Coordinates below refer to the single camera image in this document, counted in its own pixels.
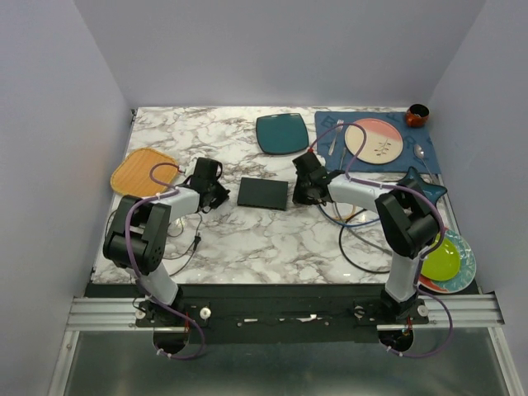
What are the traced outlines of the black network switch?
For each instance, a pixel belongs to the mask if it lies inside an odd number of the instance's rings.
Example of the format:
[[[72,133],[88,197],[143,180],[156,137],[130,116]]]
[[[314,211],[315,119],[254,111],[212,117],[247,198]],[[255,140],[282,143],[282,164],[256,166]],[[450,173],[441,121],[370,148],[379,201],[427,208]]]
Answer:
[[[286,211],[288,182],[243,177],[238,190],[237,205]]]

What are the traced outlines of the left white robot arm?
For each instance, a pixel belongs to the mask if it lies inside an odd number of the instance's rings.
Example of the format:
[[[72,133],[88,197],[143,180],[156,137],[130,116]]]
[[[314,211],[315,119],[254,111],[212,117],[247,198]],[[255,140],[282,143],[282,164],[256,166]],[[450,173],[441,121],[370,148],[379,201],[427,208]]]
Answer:
[[[223,165],[214,159],[198,158],[194,172],[176,186],[154,176],[165,165],[154,165],[149,176],[167,191],[144,198],[124,196],[106,232],[102,251],[104,258],[135,277],[149,299],[147,307],[136,307],[138,318],[146,319],[148,308],[155,307],[155,317],[172,326],[185,317],[182,289],[163,265],[169,225],[218,208],[229,199],[229,190],[219,182]]]

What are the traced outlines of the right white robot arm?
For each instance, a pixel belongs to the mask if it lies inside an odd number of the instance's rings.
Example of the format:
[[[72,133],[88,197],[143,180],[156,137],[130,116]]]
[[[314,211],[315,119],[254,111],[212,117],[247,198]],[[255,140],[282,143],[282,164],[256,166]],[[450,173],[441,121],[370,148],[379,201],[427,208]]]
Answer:
[[[424,181],[415,167],[395,183],[328,172],[311,151],[293,160],[297,205],[345,203],[375,212],[392,249],[389,278],[381,292],[379,312],[389,323],[407,317],[417,299],[418,271],[444,238],[445,226],[436,202],[443,186]]]

